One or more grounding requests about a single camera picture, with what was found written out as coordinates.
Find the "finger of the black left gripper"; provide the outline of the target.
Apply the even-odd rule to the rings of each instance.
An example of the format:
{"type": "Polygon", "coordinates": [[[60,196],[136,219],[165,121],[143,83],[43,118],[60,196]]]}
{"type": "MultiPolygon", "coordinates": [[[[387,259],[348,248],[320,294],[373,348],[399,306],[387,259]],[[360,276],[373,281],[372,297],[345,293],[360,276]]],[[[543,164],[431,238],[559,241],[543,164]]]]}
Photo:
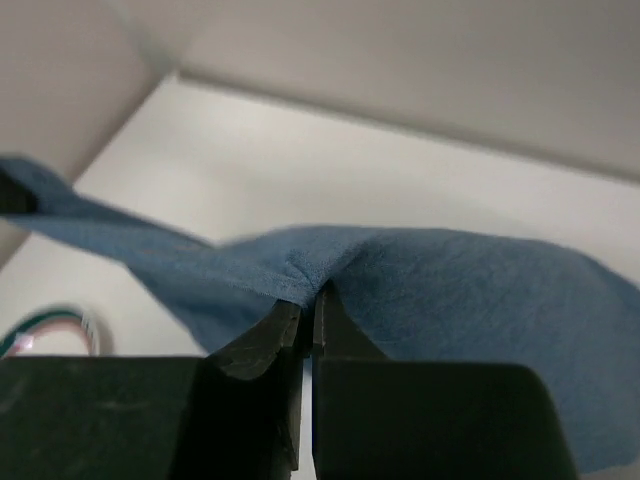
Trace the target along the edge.
{"type": "Polygon", "coordinates": [[[5,171],[0,174],[0,214],[30,215],[38,211],[38,199],[5,171]]]}

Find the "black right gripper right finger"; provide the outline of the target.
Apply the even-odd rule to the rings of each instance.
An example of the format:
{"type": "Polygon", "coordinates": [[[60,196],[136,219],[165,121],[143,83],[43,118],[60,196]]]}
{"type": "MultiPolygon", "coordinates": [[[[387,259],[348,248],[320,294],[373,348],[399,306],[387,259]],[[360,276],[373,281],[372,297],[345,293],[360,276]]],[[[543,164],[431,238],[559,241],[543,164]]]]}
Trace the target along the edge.
{"type": "Polygon", "coordinates": [[[315,299],[312,356],[387,360],[388,357],[347,314],[334,283],[327,282],[315,299]]]}

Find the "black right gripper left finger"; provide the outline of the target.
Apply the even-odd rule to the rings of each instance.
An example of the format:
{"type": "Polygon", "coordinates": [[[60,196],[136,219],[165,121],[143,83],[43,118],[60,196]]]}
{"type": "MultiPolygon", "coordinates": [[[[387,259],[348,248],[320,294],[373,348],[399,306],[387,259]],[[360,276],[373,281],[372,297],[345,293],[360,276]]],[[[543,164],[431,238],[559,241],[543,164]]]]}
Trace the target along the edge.
{"type": "Polygon", "coordinates": [[[253,381],[276,363],[281,353],[289,353],[296,342],[302,309],[278,301],[256,325],[206,361],[230,378],[253,381]]]}

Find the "blue cloth placemat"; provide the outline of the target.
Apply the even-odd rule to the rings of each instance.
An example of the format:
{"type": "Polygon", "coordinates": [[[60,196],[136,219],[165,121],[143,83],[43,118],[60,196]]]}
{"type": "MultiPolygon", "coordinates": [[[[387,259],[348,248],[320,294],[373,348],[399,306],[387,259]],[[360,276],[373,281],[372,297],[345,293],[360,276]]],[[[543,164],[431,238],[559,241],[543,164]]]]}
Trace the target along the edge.
{"type": "Polygon", "coordinates": [[[402,360],[518,363],[549,387],[583,473],[639,455],[639,289],[596,260],[526,239],[442,229],[304,226],[212,246],[80,196],[5,156],[35,198],[23,228],[124,264],[207,351],[278,300],[310,307],[327,282],[402,360]]]}

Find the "white plate green red rim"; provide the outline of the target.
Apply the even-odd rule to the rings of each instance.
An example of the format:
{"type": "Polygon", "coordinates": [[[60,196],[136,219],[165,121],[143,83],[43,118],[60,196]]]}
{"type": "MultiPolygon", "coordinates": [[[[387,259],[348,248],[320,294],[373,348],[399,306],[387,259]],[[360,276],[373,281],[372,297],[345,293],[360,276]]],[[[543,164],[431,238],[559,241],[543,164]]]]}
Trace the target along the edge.
{"type": "Polygon", "coordinates": [[[111,329],[96,311],[81,305],[59,303],[29,312],[2,335],[1,358],[31,350],[37,339],[57,332],[71,332],[80,338],[88,356],[114,353],[111,329]]]}

